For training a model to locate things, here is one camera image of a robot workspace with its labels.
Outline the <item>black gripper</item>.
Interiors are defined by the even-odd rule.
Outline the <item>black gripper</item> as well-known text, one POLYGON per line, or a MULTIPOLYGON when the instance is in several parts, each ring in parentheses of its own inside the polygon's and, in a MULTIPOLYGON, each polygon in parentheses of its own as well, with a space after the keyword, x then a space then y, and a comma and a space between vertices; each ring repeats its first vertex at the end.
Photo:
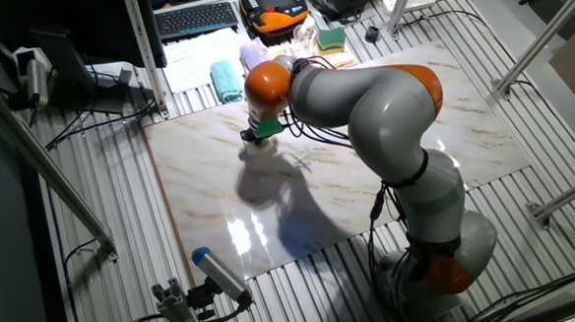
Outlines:
POLYGON ((260 146, 263 143, 263 138, 258 137, 252 128, 241 131, 240 133, 243 145, 247 145, 250 142, 255 142, 256 146, 260 146))

